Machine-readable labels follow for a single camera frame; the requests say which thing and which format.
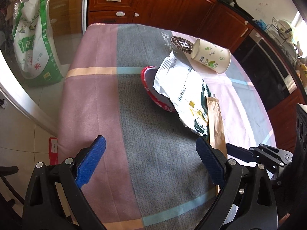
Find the green and white bag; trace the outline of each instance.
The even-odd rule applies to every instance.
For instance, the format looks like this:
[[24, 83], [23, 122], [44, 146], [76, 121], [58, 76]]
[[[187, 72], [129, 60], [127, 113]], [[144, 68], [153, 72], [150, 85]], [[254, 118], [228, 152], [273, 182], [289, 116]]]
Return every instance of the green and white bag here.
[[14, 6], [13, 44], [28, 86], [61, 81], [60, 62], [49, 19], [49, 0], [20, 0]]

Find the white cabinet knob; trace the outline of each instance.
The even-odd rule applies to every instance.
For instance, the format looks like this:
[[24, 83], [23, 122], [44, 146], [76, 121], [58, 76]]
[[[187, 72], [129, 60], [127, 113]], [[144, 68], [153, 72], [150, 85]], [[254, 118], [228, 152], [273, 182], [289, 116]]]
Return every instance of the white cabinet knob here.
[[121, 11], [118, 11], [118, 12], [116, 12], [116, 15], [117, 15], [117, 16], [124, 16], [125, 13], [124, 13], [124, 12], [121, 12]]

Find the metal screw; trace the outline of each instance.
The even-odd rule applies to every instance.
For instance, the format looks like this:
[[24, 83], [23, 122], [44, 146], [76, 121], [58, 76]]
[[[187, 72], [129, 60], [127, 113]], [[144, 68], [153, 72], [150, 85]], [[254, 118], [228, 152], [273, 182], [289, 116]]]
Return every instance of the metal screw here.
[[263, 169], [264, 169], [264, 165], [263, 165], [263, 164], [261, 164], [261, 163], [259, 163], [257, 166], [258, 166], [258, 168], [259, 168], [259, 169], [261, 169], [261, 170], [263, 170]]
[[67, 158], [66, 160], [65, 160], [65, 163], [66, 164], [72, 164], [73, 163], [73, 159], [72, 158]]
[[236, 162], [234, 159], [229, 159], [229, 160], [228, 160], [228, 163], [229, 163], [230, 165], [236, 165], [236, 164], [237, 164], [237, 162]]
[[42, 163], [42, 162], [39, 162], [39, 163], [36, 164], [36, 167], [37, 167], [37, 168], [41, 168], [42, 166], [43, 166], [43, 163]]

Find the circular logo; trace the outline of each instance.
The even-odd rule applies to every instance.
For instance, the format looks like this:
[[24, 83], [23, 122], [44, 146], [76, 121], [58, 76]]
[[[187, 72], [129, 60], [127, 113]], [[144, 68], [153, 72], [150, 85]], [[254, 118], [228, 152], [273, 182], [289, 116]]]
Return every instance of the circular logo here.
[[194, 46], [192, 42], [177, 36], [173, 36], [171, 38], [171, 42], [174, 44], [175, 47], [179, 48], [180, 50], [186, 53], [192, 53], [192, 48]]

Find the wooden cabinet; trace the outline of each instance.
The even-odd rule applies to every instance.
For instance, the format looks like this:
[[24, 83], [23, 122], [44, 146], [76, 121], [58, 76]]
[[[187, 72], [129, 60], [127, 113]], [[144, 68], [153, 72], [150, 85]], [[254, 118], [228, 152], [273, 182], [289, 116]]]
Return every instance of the wooden cabinet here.
[[294, 153], [296, 142], [296, 105], [304, 104], [300, 89], [293, 91], [267, 113], [274, 130], [276, 147]]
[[180, 10], [184, 0], [139, 0], [133, 23], [175, 30], [182, 16]]
[[215, 4], [216, 0], [184, 0], [180, 8], [179, 24], [174, 30], [198, 37], [203, 21]]
[[124, 16], [117, 16], [118, 11], [98, 11], [88, 13], [88, 24], [107, 23], [107, 24], [123, 24], [132, 23], [133, 12], [125, 12]]
[[[252, 30], [245, 19], [217, 0], [89, 0], [88, 8], [88, 25], [143, 24], [202, 38], [231, 52]], [[116, 18], [116, 11], [126, 15]]]
[[198, 37], [228, 48], [233, 53], [252, 28], [248, 21], [235, 11], [219, 4], [205, 20]]
[[91, 0], [90, 11], [124, 10], [134, 12], [138, 0]]

